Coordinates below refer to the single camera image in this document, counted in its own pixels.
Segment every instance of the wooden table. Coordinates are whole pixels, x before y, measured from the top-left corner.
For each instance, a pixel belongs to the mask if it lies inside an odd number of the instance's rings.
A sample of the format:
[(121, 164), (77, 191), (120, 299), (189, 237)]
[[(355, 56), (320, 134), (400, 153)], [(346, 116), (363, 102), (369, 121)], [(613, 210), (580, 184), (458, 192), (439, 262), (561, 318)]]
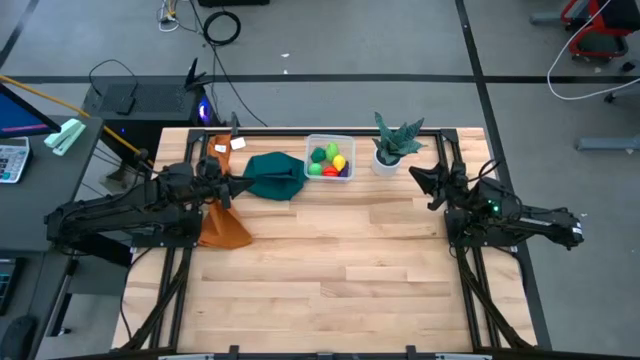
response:
[[(186, 128), (163, 131), (156, 170), (182, 161), (187, 133)], [(490, 156), (484, 131), (458, 133), (473, 177)], [(245, 139), (247, 147), (232, 154), (233, 174), (241, 175), (251, 156), (272, 151), (304, 159), (304, 137)], [(471, 351), (444, 206), (429, 211), (431, 198), (407, 171), (410, 165), (431, 168), (437, 162), (433, 138), (419, 140), (425, 146), (405, 157), (391, 178), (373, 174), (374, 144), (359, 137), (350, 183), (308, 181), (291, 201), (247, 192), (235, 199), (254, 243), (232, 251), (194, 251), (179, 352), (227, 352), (229, 345), (240, 345), (244, 353), (404, 352), (408, 344), (423, 352)], [(132, 331), (155, 305), (165, 251), (154, 249), (131, 271), (124, 311)], [(517, 262), (494, 249), (483, 253), (495, 304), (535, 343)], [(483, 312), (475, 303), (488, 345)], [(165, 316), (161, 344), (167, 343), (170, 317)], [(125, 341), (120, 320), (113, 344)]]

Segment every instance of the red ball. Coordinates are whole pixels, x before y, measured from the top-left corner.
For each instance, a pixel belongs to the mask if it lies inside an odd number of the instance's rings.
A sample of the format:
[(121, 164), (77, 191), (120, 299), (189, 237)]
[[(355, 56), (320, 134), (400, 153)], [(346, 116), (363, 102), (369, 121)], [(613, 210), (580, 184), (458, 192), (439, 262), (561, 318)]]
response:
[(340, 172), (333, 166), (327, 166), (322, 170), (322, 176), (338, 176)]

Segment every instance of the gray floor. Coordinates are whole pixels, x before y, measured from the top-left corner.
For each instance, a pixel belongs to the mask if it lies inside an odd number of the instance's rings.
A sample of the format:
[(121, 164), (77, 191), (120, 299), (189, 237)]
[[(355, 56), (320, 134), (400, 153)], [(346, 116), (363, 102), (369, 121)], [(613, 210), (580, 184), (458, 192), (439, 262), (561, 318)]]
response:
[[(9, 37), (26, 0), (0, 2), (0, 44)], [(569, 35), (562, 27), (533, 27), (528, 15), (554, 10), (555, 0), (465, 1), (485, 75), (545, 75)], [(161, 33), (159, 1), (40, 0), (0, 72), (6, 75), (86, 76), (98, 62), (117, 58), (138, 75), (181, 75), (193, 57), (200, 66), (212, 54), (193, 33)], [(230, 74), (444, 74), (470, 75), (471, 67), (455, 3), (449, 0), (273, 0), (266, 7), (233, 8), (243, 21), (238, 41), (220, 50)], [(211, 9), (200, 9), (204, 16)], [(183, 25), (193, 27), (187, 3)], [(220, 23), (218, 33), (231, 24)], [(554, 74), (603, 76), (638, 54), (608, 66), (577, 65), (564, 56)], [(116, 65), (97, 74), (122, 75)], [(80, 105), (83, 84), (36, 85)], [(557, 86), (577, 95), (607, 85)], [(270, 125), (373, 125), (379, 111), (392, 124), (425, 117), (429, 126), (485, 126), (474, 84), (433, 82), (238, 83), (252, 110)], [(640, 134), (636, 98), (615, 105), (596, 97), (580, 102), (554, 98), (546, 85), (489, 84), (489, 95), (514, 186), (529, 204), (569, 206), (581, 214), (586, 242), (567, 252), (545, 239), (529, 241), (532, 262), (554, 349), (640, 355), (640, 247), (635, 209), (640, 205), (637, 153), (578, 153), (583, 135)], [(216, 85), (220, 113), (236, 111), (244, 125), (256, 122), (228, 85)], [(70, 113), (30, 95), (48, 114)], [(113, 167), (92, 161), (85, 182), (100, 181)], [(81, 197), (97, 196), (87, 187)], [(91, 309), (91, 316), (86, 309)], [(101, 352), (109, 348), (114, 298), (83, 296), (65, 325), (77, 335), (48, 339), (40, 358)]]

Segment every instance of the clear plastic container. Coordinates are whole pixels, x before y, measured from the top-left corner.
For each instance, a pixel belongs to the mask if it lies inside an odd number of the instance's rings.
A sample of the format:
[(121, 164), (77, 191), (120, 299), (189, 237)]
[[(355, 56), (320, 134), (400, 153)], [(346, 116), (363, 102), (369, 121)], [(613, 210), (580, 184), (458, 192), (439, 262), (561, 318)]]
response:
[[(340, 176), (322, 176), (322, 175), (310, 175), (309, 174), (309, 165), (312, 163), (311, 154), (313, 150), (317, 147), (323, 148), (326, 150), (327, 145), (329, 143), (336, 143), (338, 145), (338, 149), (340, 150), (340, 155), (344, 156), (345, 160), (349, 163), (349, 175), (347, 177)], [(321, 163), (322, 168), (331, 165), (329, 161), (325, 160)], [(305, 152), (304, 158), (304, 174), (311, 180), (321, 180), (321, 181), (337, 181), (337, 182), (347, 182), (353, 179), (356, 170), (356, 141), (351, 136), (342, 136), (342, 135), (322, 135), (322, 134), (311, 134), (307, 136), (307, 151)]]

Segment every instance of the cloth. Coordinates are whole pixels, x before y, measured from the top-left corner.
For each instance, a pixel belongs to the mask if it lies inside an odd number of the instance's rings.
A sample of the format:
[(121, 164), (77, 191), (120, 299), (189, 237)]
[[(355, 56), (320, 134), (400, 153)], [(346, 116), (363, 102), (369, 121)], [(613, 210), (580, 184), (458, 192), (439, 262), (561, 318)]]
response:
[(243, 176), (255, 180), (247, 191), (272, 200), (291, 200), (307, 181), (304, 162), (281, 152), (253, 156)]
[[(221, 149), (220, 145), (226, 146), (225, 151), (216, 150), (216, 145), (218, 145), (218, 149)], [(214, 136), (207, 144), (207, 153), (218, 158), (222, 173), (228, 174), (231, 171), (229, 166), (231, 134)], [(252, 241), (251, 234), (242, 225), (233, 204), (230, 209), (224, 209), (219, 200), (209, 205), (209, 214), (202, 222), (202, 232), (198, 244), (231, 250), (247, 246)]]

